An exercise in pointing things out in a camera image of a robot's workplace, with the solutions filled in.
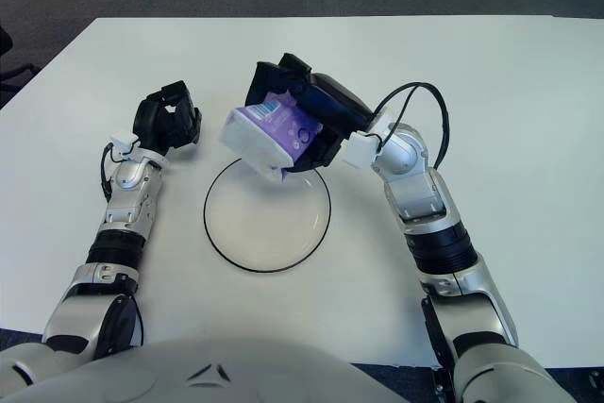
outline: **robotic arm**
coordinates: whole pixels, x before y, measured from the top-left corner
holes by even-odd
[[[86,263],[75,271],[42,343],[19,344],[0,355],[0,397],[130,348],[137,323],[143,342],[134,294],[144,244],[155,220],[161,175],[169,165],[164,156],[170,147],[197,143],[200,124],[201,114],[179,81],[141,102],[133,133],[111,137],[101,160],[101,186],[108,205]],[[109,180],[107,155],[117,163]]]
[[[406,87],[428,88],[442,101],[429,84]],[[454,376],[458,401],[573,401],[518,349],[512,317],[445,182],[428,166],[420,134],[387,113],[374,114],[335,80],[312,74],[290,54],[279,65],[259,63],[246,105],[261,102],[268,92],[286,90],[298,107],[323,124],[323,131],[295,166],[285,170],[327,166],[341,141],[348,139],[344,159],[359,168],[371,167],[382,179],[427,294],[422,310],[430,342],[439,363]],[[445,127],[448,115],[445,109],[443,113]],[[445,138],[437,162],[447,143]]]

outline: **wire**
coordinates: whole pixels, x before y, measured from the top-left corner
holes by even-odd
[[[103,195],[105,199],[109,202],[111,200],[111,180],[107,179],[105,175],[105,160],[107,159],[107,153],[111,152],[113,148],[113,143],[109,142],[105,145],[103,149],[103,157],[101,158],[101,189],[103,189]]]
[[[384,142],[382,142],[381,145],[379,146],[379,148],[377,149],[378,151],[380,151],[383,148],[383,146],[386,144],[386,142],[388,142],[390,140],[390,138],[393,137],[393,134],[396,131],[396,127],[398,126],[398,124],[400,123],[401,119],[403,118],[403,114],[405,113],[405,110],[407,110],[407,105],[409,104],[409,101],[411,100],[411,97],[413,96],[413,94],[415,93],[415,91],[418,88],[419,87],[416,85],[415,87],[413,87],[411,89],[411,91],[407,95],[407,99],[405,99],[405,104],[403,104],[403,109],[400,110],[400,113],[398,114],[398,117],[396,117],[396,121],[394,122],[394,126],[390,128],[390,132],[388,133],[388,135],[384,139]]]
[[[144,345],[144,326],[143,326],[143,317],[141,316],[141,309],[139,309],[139,304],[136,302],[136,298],[134,294],[131,296],[132,301],[134,302],[134,308],[136,309],[136,316],[139,317],[139,326],[141,326],[141,344],[139,346]]]
[[[443,119],[443,137],[441,138],[441,146],[440,146],[440,148],[438,150],[438,155],[436,157],[436,160],[434,161],[434,168],[438,169],[439,165],[441,165],[441,162],[445,158],[446,150],[448,149],[448,146],[449,146],[449,138],[450,138],[450,135],[451,135],[450,125],[449,125],[449,113],[448,113],[448,111],[446,109],[446,103],[445,103],[445,100],[443,99],[443,96],[441,95],[441,93],[438,91],[438,89],[436,87],[434,87],[432,84],[427,83],[427,82],[410,82],[408,84],[401,85],[397,89],[395,89],[392,92],[390,92],[377,105],[377,108],[376,108],[376,110],[374,110],[374,114],[373,114],[373,118],[374,119],[378,116],[378,114],[381,112],[381,110],[384,109],[384,107],[396,95],[398,95],[399,93],[405,91],[406,89],[412,89],[410,91],[410,93],[407,95],[407,99],[405,100],[405,104],[403,105],[403,109],[398,114],[398,118],[396,119],[396,122],[394,123],[394,126],[391,128],[390,133],[388,134],[388,136],[386,136],[386,138],[384,139],[384,141],[381,143],[381,146],[379,147],[378,150],[381,150],[381,148],[383,148],[383,146],[386,144],[386,142],[388,142],[390,140],[390,138],[393,136],[394,131],[398,127],[398,125],[399,125],[399,123],[400,123],[400,121],[401,121],[401,119],[403,117],[403,114],[405,113],[405,110],[407,109],[407,105],[409,104],[413,93],[415,92],[415,90],[417,90],[420,87],[423,88],[423,89],[428,90],[430,92],[430,94],[432,96],[434,96],[434,99],[436,100],[436,102],[438,103],[439,108],[441,109],[441,117]]]
[[[369,134],[365,134],[365,137],[377,137],[377,139],[379,140],[379,145],[377,146],[377,151],[379,152],[379,150],[382,149],[382,147],[384,146],[384,142],[381,139],[381,137],[379,137],[379,134],[376,134],[375,132],[371,132]]]
[[[132,143],[132,146],[130,146],[130,149],[128,150],[127,153],[122,153],[122,156],[128,156],[130,153],[132,153],[132,150],[134,150],[134,145],[136,145],[138,142],[140,142],[141,139],[137,139],[136,141],[134,141]],[[111,154],[110,154],[111,160],[113,162],[115,162],[116,164],[119,164],[120,162],[126,162],[127,160],[115,160],[113,158],[113,143],[111,144]]]

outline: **wet wipes package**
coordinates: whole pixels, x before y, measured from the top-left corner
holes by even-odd
[[[259,174],[280,182],[283,169],[294,165],[322,127],[288,92],[269,92],[260,104],[232,110],[220,141]]]

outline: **white table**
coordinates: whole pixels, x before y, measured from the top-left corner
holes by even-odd
[[[409,251],[371,171],[321,171],[332,220],[319,249],[276,275],[211,247],[202,207],[234,155],[217,142],[257,60],[297,54],[370,107],[435,83],[451,115],[441,167],[521,345],[544,366],[602,365],[604,22],[550,17],[99,19],[0,112],[0,327],[42,332],[86,259],[105,200],[98,162],[139,102],[184,79],[197,148],[170,154],[139,300],[147,339],[296,339],[348,361],[433,365]],[[407,120],[433,150],[436,104]]]

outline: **silver robot arm segment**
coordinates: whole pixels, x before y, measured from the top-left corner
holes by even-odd
[[[439,363],[454,375],[456,398],[490,403],[574,401],[518,349],[512,317],[445,182],[428,166],[428,150],[419,133],[399,125],[377,156],[367,153],[378,149],[392,126],[392,119],[382,114],[367,133],[353,134],[346,160],[360,167],[371,161],[384,182],[427,294],[422,309],[428,336]]]
[[[0,398],[78,366],[129,349],[143,321],[134,294],[143,247],[156,216],[168,149],[197,143],[201,114],[179,81],[141,102],[133,133],[111,138],[101,161],[108,200],[86,263],[50,317],[41,344],[19,344],[0,353]],[[119,158],[105,180],[105,158]]]

